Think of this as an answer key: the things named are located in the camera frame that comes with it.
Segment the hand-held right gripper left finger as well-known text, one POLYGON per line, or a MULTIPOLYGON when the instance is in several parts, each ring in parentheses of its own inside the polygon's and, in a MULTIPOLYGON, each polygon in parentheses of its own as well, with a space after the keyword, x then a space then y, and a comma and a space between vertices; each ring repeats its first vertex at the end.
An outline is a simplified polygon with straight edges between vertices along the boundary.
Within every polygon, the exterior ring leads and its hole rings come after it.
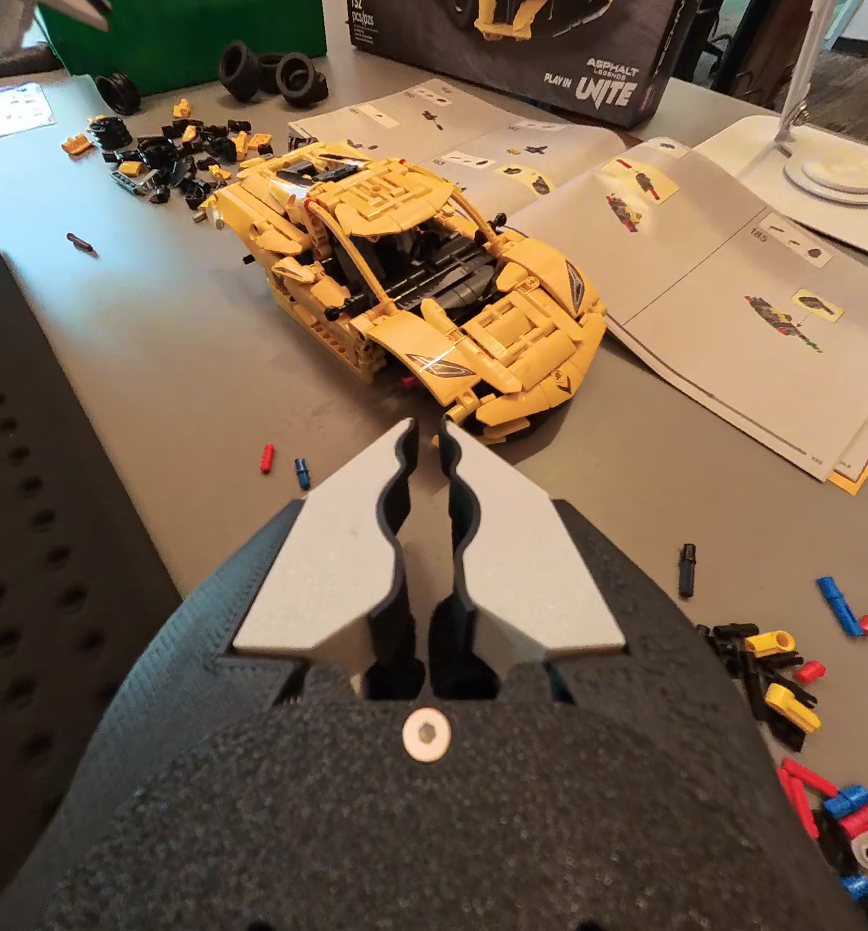
POLYGON ((243 657, 330 665, 371 700, 412 700, 417 658, 398 532, 412 503, 419 426, 404 418, 306 496, 232 640, 243 657))

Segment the white document stand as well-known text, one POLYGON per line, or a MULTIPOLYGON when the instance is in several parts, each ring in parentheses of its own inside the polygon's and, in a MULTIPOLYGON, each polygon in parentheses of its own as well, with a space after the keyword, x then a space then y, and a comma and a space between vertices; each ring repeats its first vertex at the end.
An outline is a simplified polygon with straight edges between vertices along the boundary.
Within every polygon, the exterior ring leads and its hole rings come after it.
POLYGON ((804 122, 810 79, 836 1, 813 1, 776 124, 747 117, 696 146, 787 219, 868 254, 868 145, 804 122))

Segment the pile of red blue pins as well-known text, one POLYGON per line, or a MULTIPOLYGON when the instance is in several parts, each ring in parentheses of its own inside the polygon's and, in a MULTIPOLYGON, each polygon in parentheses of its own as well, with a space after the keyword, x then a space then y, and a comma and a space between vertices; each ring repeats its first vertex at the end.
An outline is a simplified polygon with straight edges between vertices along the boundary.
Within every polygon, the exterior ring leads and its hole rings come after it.
POLYGON ((755 722, 789 751, 776 767, 789 807, 868 922, 868 788, 839 786, 794 758, 821 728, 819 702, 807 686, 826 668, 804 660, 795 638, 783 630, 729 624, 699 625, 696 631, 740 683, 755 722))

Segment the building instruction booklet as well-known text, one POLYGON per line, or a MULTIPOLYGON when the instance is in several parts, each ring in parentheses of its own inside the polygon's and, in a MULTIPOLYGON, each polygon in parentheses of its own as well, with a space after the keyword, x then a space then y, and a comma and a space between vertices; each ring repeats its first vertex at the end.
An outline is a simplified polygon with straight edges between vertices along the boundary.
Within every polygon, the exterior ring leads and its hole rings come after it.
POLYGON ((868 478, 868 265, 696 149, 527 119, 440 80, 288 124, 457 184, 574 261, 608 329, 672 386, 819 480, 868 478))

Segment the yellow toy brick car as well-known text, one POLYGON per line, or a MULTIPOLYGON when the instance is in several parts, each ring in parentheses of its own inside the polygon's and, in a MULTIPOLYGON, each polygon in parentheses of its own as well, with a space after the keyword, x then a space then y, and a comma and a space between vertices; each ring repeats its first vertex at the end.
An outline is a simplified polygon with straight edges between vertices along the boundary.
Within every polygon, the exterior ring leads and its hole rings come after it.
POLYGON ((568 257, 405 159, 312 143, 245 162, 201 208, 358 379, 400 363, 486 444, 569 402, 606 331, 599 292, 568 257))

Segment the toy car set box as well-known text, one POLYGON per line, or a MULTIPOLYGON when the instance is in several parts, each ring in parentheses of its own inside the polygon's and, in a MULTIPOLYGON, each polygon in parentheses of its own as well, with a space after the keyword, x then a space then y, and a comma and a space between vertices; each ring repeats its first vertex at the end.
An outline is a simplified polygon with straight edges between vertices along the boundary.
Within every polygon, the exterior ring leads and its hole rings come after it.
POLYGON ((629 129, 659 106, 696 1, 351 1, 355 48, 629 129))

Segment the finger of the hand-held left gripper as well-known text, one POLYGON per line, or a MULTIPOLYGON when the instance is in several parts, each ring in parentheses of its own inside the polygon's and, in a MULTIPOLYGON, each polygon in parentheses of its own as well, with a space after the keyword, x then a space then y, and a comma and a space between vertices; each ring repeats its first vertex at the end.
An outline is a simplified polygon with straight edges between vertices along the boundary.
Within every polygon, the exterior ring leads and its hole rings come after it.
POLYGON ((37 4, 102 32, 109 31, 113 16, 109 1, 38 1, 37 4))

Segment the grey desk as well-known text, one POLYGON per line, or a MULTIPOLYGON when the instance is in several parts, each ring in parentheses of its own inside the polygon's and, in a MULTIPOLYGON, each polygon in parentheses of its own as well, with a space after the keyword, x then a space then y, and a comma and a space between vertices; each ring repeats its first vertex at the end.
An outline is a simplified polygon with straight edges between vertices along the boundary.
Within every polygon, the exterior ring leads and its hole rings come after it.
POLYGON ((451 520, 420 437, 398 532, 418 696, 371 700, 335 666, 237 654, 295 501, 400 420, 420 436, 423 415, 373 393, 310 411, 308 388, 343 381, 323 354, 307 372, 268 346, 312 343, 270 294, 243 308, 245 246, 21 148, 0 166, 0 251, 181 603, 0 896, 0 929, 868 929, 720 661, 583 515, 582 441, 562 451, 580 491, 522 475, 558 507, 623 654, 516 667, 490 700, 434 694, 451 520))

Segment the pile of black yellow bricks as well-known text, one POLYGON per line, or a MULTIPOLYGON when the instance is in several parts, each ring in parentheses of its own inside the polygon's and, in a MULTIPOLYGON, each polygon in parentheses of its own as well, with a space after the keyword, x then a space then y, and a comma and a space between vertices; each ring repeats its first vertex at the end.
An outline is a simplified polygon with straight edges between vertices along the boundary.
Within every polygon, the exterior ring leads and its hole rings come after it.
POLYGON ((71 160, 100 155, 117 186, 150 205, 166 205, 179 195, 197 224, 207 219, 213 195, 236 171, 275 154, 271 134, 254 132, 246 120, 203 122, 187 99, 173 108, 172 122, 159 134, 134 136, 121 115, 101 114, 61 149, 71 160))

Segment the green plastic bin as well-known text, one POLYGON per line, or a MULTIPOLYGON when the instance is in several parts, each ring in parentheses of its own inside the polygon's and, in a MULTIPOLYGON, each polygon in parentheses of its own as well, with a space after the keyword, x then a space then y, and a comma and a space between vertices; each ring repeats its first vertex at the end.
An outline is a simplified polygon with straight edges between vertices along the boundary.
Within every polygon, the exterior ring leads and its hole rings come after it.
POLYGON ((47 6, 39 14, 54 53, 74 76, 123 74, 142 94, 214 81, 222 52, 321 57, 321 1, 114 1, 106 32, 47 6))

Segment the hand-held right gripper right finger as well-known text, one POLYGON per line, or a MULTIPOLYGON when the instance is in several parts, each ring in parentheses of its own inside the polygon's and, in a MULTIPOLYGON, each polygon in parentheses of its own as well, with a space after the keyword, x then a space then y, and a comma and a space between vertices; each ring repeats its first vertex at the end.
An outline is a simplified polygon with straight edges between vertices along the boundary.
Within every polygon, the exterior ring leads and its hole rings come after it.
POLYGON ((430 621, 430 684, 452 700, 498 696, 510 671, 623 654, 627 640, 538 485, 445 418, 452 588, 430 621))

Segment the long blue axle pin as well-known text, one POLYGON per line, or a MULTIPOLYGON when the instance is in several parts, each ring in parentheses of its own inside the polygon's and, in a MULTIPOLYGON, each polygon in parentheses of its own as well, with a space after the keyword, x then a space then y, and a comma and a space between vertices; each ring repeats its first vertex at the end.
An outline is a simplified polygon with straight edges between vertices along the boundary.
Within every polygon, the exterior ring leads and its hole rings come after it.
POLYGON ((822 576, 816 579, 820 594, 828 604, 841 629, 852 638, 866 638, 855 612, 849 606, 847 599, 839 588, 833 576, 822 576))

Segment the sticker sheet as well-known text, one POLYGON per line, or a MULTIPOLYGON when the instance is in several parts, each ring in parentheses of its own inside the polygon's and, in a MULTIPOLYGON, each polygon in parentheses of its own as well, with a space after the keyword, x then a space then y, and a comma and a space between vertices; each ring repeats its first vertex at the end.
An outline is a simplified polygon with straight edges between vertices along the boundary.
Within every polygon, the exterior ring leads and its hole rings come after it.
POLYGON ((46 94, 38 84, 0 88, 0 138, 56 124, 46 94))

